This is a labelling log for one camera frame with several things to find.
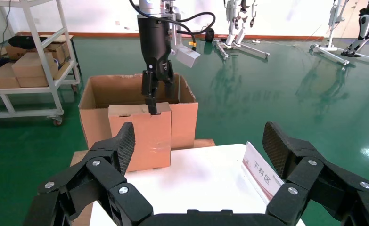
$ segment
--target robot leg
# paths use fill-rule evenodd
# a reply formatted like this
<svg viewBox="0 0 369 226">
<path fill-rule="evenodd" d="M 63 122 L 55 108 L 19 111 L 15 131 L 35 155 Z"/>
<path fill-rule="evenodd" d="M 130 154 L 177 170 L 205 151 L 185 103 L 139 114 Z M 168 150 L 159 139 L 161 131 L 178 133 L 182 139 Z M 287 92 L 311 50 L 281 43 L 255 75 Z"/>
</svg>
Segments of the robot leg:
<svg viewBox="0 0 369 226">
<path fill-rule="evenodd" d="M 231 45 L 232 45 L 232 43 L 233 43 L 233 41 L 234 41 L 234 38 L 236 37 L 236 35 L 235 34 L 229 34 L 228 36 L 227 36 L 227 39 L 226 39 L 226 42 L 224 43 L 224 46 L 226 47 L 226 48 L 231 48 Z"/>
<path fill-rule="evenodd" d="M 226 48 L 231 48 L 234 38 L 236 37 L 236 35 L 234 34 L 235 30 L 238 30 L 238 18 L 234 18 L 233 21 L 230 22 L 229 35 L 227 36 L 226 42 L 224 43 L 224 46 Z"/>
<path fill-rule="evenodd" d="M 351 45 L 349 45 L 341 53 L 347 57 L 358 57 L 358 53 L 362 47 L 369 41 L 369 15 L 362 15 L 359 17 L 359 37 Z"/>
<path fill-rule="evenodd" d="M 237 35 L 236 41 L 233 43 L 233 45 L 237 46 L 237 47 L 241 47 L 241 42 L 243 41 L 243 38 L 245 36 L 245 32 L 246 29 L 243 28 L 241 29 L 240 33 Z"/>
</svg>

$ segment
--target robotic arm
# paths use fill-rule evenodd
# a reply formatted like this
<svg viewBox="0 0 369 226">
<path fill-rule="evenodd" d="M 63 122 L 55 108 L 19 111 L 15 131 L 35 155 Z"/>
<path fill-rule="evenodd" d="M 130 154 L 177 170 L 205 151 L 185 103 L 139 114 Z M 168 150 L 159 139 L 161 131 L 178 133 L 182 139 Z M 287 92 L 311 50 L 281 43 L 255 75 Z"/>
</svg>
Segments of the robotic arm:
<svg viewBox="0 0 369 226">
<path fill-rule="evenodd" d="M 181 19 L 180 13 L 173 11 L 175 0 L 139 0 L 139 6 L 129 0 L 133 8 L 139 13 L 139 35 L 141 52 L 146 62 L 147 69 L 143 71 L 141 93 L 146 97 L 146 105 L 150 114 L 159 114 L 156 108 L 156 93 L 159 81 L 165 83 L 165 95 L 173 95 L 173 68 L 168 59 L 169 55 L 177 55 L 177 59 L 185 65 L 192 67 L 200 56 L 197 53 L 195 34 L 202 34 L 209 30 L 215 23 L 215 15 L 204 12 L 188 19 Z M 202 31 L 192 32 L 182 22 L 192 20 L 201 15 L 212 15 L 213 21 Z M 187 34 L 192 38 L 192 49 L 181 43 L 181 35 Z"/>
</svg>

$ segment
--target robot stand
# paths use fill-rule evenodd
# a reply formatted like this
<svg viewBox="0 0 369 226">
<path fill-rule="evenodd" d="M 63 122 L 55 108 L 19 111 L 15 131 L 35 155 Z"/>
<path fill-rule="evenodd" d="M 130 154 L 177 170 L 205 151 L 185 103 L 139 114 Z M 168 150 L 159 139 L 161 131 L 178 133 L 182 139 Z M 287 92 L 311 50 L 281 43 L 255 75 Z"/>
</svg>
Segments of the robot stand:
<svg viewBox="0 0 369 226">
<path fill-rule="evenodd" d="M 266 53 L 266 52 L 257 50 L 255 48 L 249 47 L 249 46 L 244 45 L 244 44 L 240 44 L 240 46 L 232 46 L 231 48 L 227 48 L 225 43 L 222 42 L 222 41 L 213 40 L 212 43 L 213 43 L 214 46 L 217 47 L 217 49 L 219 50 L 219 52 L 223 56 L 224 60 L 227 60 L 227 58 L 229 58 L 229 55 L 227 54 L 225 49 L 238 49 L 240 51 L 250 53 L 252 55 L 255 55 L 255 56 L 263 58 L 263 59 L 267 59 L 270 56 L 270 53 Z"/>
<path fill-rule="evenodd" d="M 250 21 L 250 27 L 254 25 L 254 20 L 256 17 L 256 6 L 257 6 L 256 0 L 254 0 L 251 5 L 252 19 Z M 220 51 L 224 60 L 226 60 L 229 57 L 225 49 L 238 49 L 240 51 L 250 53 L 256 57 L 260 57 L 263 59 L 267 59 L 268 56 L 270 56 L 270 53 L 257 50 L 242 43 L 242 40 L 245 36 L 246 23 L 248 19 L 248 16 L 246 15 L 247 13 L 246 9 L 249 7 L 250 6 L 246 5 L 246 0 L 241 0 L 241 3 L 240 0 L 229 0 L 227 5 L 225 5 L 227 21 L 229 22 L 229 35 L 225 42 L 222 42 L 220 40 L 213 40 L 213 45 L 216 46 L 216 48 Z M 240 23 L 242 28 L 239 34 L 237 35 L 236 40 L 234 40 L 236 37 L 235 30 L 239 30 Z"/>
<path fill-rule="evenodd" d="M 344 51 L 344 49 L 341 49 L 341 48 L 338 48 L 338 47 L 335 47 L 333 45 L 333 35 L 334 35 L 334 30 L 336 28 L 336 26 L 340 23 L 340 22 L 343 22 L 345 19 L 342 17 L 343 15 L 343 12 L 344 12 L 344 9 L 345 9 L 345 6 L 347 4 L 347 0 L 345 0 L 344 2 L 344 5 L 342 7 L 342 10 L 341 12 L 339 13 L 339 9 L 340 9 L 340 6 L 341 6 L 341 3 L 342 3 L 343 0 L 338 0 L 338 5 L 334 4 L 332 9 L 331 9 L 331 12 L 330 12 L 330 20 L 329 20 L 329 26 L 330 26 L 330 37 L 329 37 L 329 40 L 328 40 L 328 44 L 327 45 L 319 45 L 319 44 L 312 44 L 310 46 L 310 49 L 313 51 L 313 49 L 317 48 L 317 50 L 321 53 L 323 53 L 324 55 L 326 55 L 329 59 L 335 61 L 335 62 L 338 62 L 340 64 L 342 64 L 343 66 L 349 64 L 349 61 L 348 60 L 345 60 L 335 54 L 333 54 L 333 52 L 338 52 L 338 51 Z M 363 55 L 363 54 L 356 54 L 357 57 L 355 57 L 355 59 L 358 59 L 358 60 L 361 60 L 361 61 L 364 61 L 364 62 L 367 62 L 369 63 L 369 56 L 367 55 Z"/>
</svg>

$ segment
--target metal shelf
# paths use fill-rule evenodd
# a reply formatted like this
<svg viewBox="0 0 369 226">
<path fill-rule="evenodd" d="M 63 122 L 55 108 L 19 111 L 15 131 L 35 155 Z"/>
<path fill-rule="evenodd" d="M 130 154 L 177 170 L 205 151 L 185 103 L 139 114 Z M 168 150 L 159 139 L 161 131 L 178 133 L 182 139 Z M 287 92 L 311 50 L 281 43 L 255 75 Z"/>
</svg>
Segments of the metal shelf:
<svg viewBox="0 0 369 226">
<path fill-rule="evenodd" d="M 30 7 L 40 5 L 46 2 L 55 1 L 57 3 L 57 7 L 59 10 L 59 16 L 61 19 L 62 28 L 49 36 L 43 42 L 40 41 L 39 34 L 36 29 L 36 25 L 34 23 L 34 19 L 32 13 L 30 11 Z M 8 7 L 9 0 L 0 0 L 0 6 Z M 12 7 L 21 7 L 25 14 L 27 23 L 29 25 L 30 31 L 33 36 L 33 41 L 37 48 L 37 52 L 39 53 L 39 57 L 46 75 L 46 79 L 48 81 L 48 87 L 37 87 L 37 88 L 16 88 L 16 89 L 0 89 L 0 96 L 2 101 L 7 108 L 7 112 L 0 112 L 0 118 L 11 118 L 11 117 L 32 117 L 32 116 L 47 116 L 59 121 L 61 121 L 61 115 L 64 114 L 64 110 L 62 109 L 61 102 L 59 100 L 59 96 L 57 93 L 58 88 L 64 85 L 76 85 L 80 83 L 79 70 L 77 68 L 78 63 L 76 62 L 75 52 L 72 46 L 72 42 L 69 38 L 69 32 L 66 27 L 65 16 L 62 10 L 61 0 L 13 0 L 11 2 Z M 53 79 L 53 75 L 51 74 L 51 70 L 49 68 L 49 64 L 44 54 L 44 48 L 46 48 L 49 44 L 55 41 L 59 36 L 65 35 L 65 40 L 69 48 L 69 53 L 71 59 L 66 62 L 60 70 L 64 70 L 60 77 L 56 80 Z M 69 72 L 73 70 L 74 80 L 66 80 Z M 29 111 L 15 111 L 12 106 L 7 94 L 27 94 L 27 93 L 51 93 L 55 102 L 55 109 L 46 109 L 46 110 L 29 110 Z"/>
<path fill-rule="evenodd" d="M 61 78 L 54 80 L 56 88 L 62 84 L 65 78 L 68 76 L 69 72 L 76 65 L 74 60 L 69 60 L 66 62 L 69 66 L 64 70 Z M 34 88 L 15 88 L 15 89 L 0 89 L 0 94 L 19 94 L 19 93 L 50 93 L 51 89 L 49 87 L 34 87 Z"/>
</svg>

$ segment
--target small cardboard box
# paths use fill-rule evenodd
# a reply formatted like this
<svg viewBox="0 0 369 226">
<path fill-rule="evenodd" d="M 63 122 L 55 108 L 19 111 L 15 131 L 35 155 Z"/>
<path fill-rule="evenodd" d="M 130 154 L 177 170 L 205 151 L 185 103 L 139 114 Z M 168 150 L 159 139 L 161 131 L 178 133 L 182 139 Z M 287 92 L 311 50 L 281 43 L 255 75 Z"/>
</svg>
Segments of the small cardboard box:
<svg viewBox="0 0 369 226">
<path fill-rule="evenodd" d="M 51 53 L 46 53 L 46 59 L 53 79 L 58 74 L 57 64 Z M 48 81 L 38 53 L 26 53 L 12 65 L 20 87 L 47 87 Z"/>
<path fill-rule="evenodd" d="M 175 74 L 174 97 L 166 98 L 165 85 L 160 82 L 156 99 L 168 102 L 172 112 L 171 148 L 194 145 L 198 102 L 186 80 Z M 110 105 L 143 105 L 142 75 L 103 75 L 90 77 L 79 104 L 80 121 L 89 148 L 100 140 L 112 138 L 108 120 Z"/>
<path fill-rule="evenodd" d="M 8 45 L 5 47 L 7 54 L 11 60 L 19 60 L 26 53 L 37 53 L 37 49 L 23 49 L 19 47 L 13 47 Z M 53 42 L 49 44 L 44 52 L 52 53 L 52 57 L 56 59 L 60 65 L 63 65 L 65 62 L 69 61 L 70 53 L 68 49 L 68 44 L 66 42 Z"/>
<path fill-rule="evenodd" d="M 0 89 L 20 88 L 18 80 L 12 70 L 13 64 L 5 64 L 0 68 Z"/>
<path fill-rule="evenodd" d="M 132 122 L 136 145 L 128 172 L 168 167 L 171 164 L 171 120 L 169 103 L 157 103 L 161 113 L 151 115 L 146 105 L 113 105 L 108 108 L 112 136 L 125 122 Z"/>
</svg>

